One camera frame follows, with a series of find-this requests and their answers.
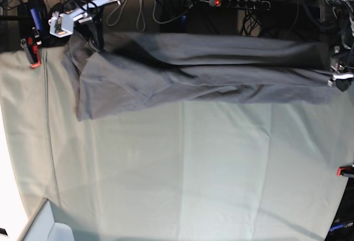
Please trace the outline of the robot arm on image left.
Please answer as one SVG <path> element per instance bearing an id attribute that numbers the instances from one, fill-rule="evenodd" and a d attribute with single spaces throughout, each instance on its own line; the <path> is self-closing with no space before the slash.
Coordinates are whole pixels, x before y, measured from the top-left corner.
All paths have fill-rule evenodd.
<path id="1" fill-rule="evenodd" d="M 121 5 L 120 0 L 59 0 L 63 11 L 55 11 L 48 20 L 49 33 L 57 38 L 78 32 L 97 51 L 105 47 L 102 17 L 106 6 Z"/>

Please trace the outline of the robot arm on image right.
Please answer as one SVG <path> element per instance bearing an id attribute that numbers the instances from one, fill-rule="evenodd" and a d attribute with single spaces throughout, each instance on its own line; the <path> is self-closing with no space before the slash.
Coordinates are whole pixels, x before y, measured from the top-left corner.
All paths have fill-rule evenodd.
<path id="1" fill-rule="evenodd" d="M 340 42 L 335 44 L 330 56 L 332 78 L 328 85 L 345 92 L 353 85 L 353 0 L 324 0 L 334 18 L 328 22 L 316 19 L 309 11 L 305 0 L 301 0 L 309 19 L 322 31 L 338 30 Z"/>

